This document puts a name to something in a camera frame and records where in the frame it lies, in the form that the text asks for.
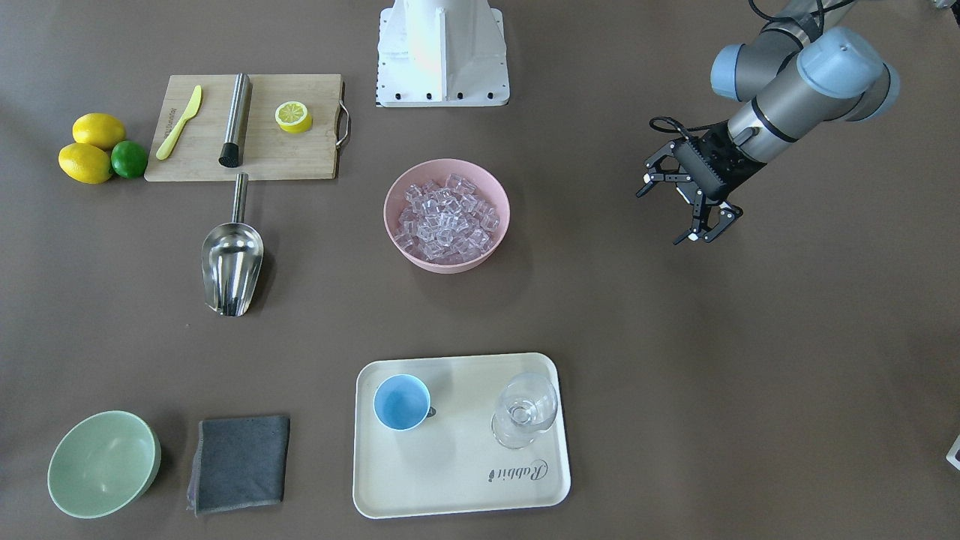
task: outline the blue mug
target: blue mug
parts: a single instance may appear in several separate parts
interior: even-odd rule
[[[373,394],[373,412],[381,424],[396,431],[412,430],[436,414],[426,384],[412,375],[394,375],[381,382]]]

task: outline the wooden cutting board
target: wooden cutting board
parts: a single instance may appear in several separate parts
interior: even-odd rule
[[[224,145],[233,75],[174,75],[170,77],[156,123],[144,178],[151,182],[236,180],[322,180],[337,176],[337,121],[343,95],[341,75],[251,75],[250,112],[243,163],[226,168],[217,159]],[[180,119],[193,87],[203,88],[200,110],[186,123],[173,153],[156,158],[156,149]],[[313,115],[313,127],[302,134],[282,131],[274,120],[276,108],[300,101]]]

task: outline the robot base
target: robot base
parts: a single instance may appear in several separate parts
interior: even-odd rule
[[[396,0],[380,14],[378,107],[510,100],[503,13],[484,0]]]

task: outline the green bowl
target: green bowl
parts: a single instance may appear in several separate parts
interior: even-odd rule
[[[160,443],[150,426],[135,414],[108,410],[63,437],[50,459],[47,489],[65,514],[100,518],[147,491],[159,466]]]

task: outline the cutting board handle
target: cutting board handle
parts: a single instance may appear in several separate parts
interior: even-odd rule
[[[337,150],[340,150],[340,147],[347,142],[347,139],[350,138],[350,111],[347,110],[347,107],[344,105],[344,100],[340,100],[340,109],[347,116],[347,129],[344,131],[344,136],[337,139]]]

